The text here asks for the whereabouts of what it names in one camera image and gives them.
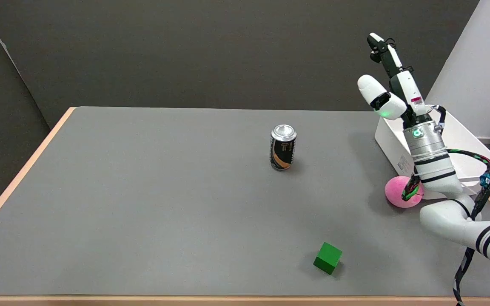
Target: white box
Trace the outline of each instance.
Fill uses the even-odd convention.
[[[434,121],[438,122],[438,112],[434,110],[430,112],[430,116]],[[379,118],[375,139],[399,176],[411,176],[413,172],[413,159],[404,138],[402,119],[391,121],[385,118]],[[490,159],[490,150],[449,112],[447,112],[445,117],[445,128],[442,139],[449,149],[471,151]],[[449,156],[455,167],[455,172],[457,172],[457,177],[465,191],[469,195],[478,193],[481,189],[479,177],[485,171],[484,164],[462,154],[450,154]],[[443,197],[440,193],[426,190],[423,198],[439,199]]]

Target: can label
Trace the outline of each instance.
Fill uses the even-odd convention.
[[[270,148],[270,162],[272,167],[277,170],[286,170],[292,164],[294,159],[294,145],[296,138],[291,141],[282,142],[272,137],[272,143]]]

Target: green led light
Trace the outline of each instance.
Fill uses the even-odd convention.
[[[419,138],[419,137],[422,137],[424,135],[420,128],[413,130],[412,134],[413,134],[414,138]]]

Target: gray table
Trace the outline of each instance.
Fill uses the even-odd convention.
[[[386,202],[378,119],[77,108],[0,208],[0,295],[451,296],[464,248]],[[281,123],[286,172],[268,162]],[[332,276],[313,266],[325,241]],[[490,261],[462,292],[490,297]]]

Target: can lid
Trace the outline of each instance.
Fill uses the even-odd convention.
[[[294,136],[294,128],[288,124],[280,124],[274,128],[273,133],[283,139],[292,138]]]

